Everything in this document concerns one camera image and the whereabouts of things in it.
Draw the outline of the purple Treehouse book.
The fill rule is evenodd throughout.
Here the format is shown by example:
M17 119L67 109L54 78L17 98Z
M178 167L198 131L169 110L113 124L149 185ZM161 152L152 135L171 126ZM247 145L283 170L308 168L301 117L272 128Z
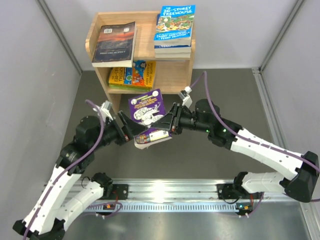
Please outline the purple Treehouse book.
M131 119L147 127L146 131L134 137L136 148L147 149L172 138L168 131L151 127L166 114L163 96L159 88L130 98L128 106Z

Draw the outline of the lime green 65-Storey Treehouse book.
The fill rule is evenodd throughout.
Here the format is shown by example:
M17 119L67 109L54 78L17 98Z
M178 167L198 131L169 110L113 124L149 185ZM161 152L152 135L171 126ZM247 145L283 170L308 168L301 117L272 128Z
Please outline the lime green 65-Storey Treehouse book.
M128 90L128 91L138 91L138 92L149 92L152 88L135 87L135 86L122 86L122 85L109 85L110 89Z

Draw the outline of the yellow 130-Storey Treehouse book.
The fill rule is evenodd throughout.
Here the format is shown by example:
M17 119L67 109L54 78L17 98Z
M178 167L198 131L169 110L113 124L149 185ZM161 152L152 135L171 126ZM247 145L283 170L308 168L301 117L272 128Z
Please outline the yellow 130-Storey Treehouse book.
M108 85L132 86L152 89L156 76L155 60L137 60L132 67L114 67L108 78Z

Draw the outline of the blue 91-Storey Treehouse book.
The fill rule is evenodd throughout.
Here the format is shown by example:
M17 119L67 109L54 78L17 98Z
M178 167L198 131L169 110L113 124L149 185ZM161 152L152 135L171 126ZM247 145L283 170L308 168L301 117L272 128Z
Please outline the blue 91-Storey Treehouse book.
M154 50L156 54L190 53L194 17L157 15Z

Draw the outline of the dark sunset cover book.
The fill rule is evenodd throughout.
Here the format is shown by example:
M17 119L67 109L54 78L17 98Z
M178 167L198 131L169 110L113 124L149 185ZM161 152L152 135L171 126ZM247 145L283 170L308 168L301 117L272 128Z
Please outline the dark sunset cover book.
M100 29L92 58L95 68L130 68L133 64L136 36L136 22L103 25Z

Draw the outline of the blue 26-Storey Treehouse book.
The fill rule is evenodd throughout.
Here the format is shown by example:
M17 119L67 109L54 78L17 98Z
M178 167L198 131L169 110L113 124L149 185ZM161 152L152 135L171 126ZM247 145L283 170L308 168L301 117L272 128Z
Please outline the blue 26-Storey Treehouse book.
M165 5L158 15L155 34L155 46L190 46L196 6Z

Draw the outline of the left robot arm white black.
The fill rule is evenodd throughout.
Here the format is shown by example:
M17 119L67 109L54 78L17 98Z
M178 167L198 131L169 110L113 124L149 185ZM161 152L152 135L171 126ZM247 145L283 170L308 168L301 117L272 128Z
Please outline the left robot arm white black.
M24 240L61 240L71 223L93 202L114 193L113 180L96 173L75 197L64 203L73 185L94 161L94 152L111 143L121 146L147 130L122 111L119 127L111 117L86 116L75 129L72 142L61 149L51 177L31 212L13 225Z

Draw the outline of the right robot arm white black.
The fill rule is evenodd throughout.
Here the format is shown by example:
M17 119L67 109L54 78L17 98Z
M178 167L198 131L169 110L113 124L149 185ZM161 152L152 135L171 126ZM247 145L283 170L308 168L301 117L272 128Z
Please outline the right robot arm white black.
M152 123L153 128L179 135L183 130L207 133L215 146L248 156L273 172L240 172L233 180L232 191L238 198L255 193L281 193L303 203L313 201L320 176L319 157L312 151L293 152L268 142L228 119L212 101L201 99L195 110L174 103L170 111Z

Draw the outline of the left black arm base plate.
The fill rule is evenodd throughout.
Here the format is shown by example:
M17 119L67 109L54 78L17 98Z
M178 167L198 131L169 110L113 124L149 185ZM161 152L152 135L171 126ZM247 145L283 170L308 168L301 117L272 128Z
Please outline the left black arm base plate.
M128 184L113 184L103 195L105 200L127 200L129 194Z

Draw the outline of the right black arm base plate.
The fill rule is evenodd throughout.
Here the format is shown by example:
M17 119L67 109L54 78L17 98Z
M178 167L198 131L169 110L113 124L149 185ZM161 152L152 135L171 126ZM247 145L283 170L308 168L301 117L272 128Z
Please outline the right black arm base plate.
M258 200L262 195L262 192L249 193L241 185L233 183L217 184L216 188L220 200L249 200L251 196L254 200Z

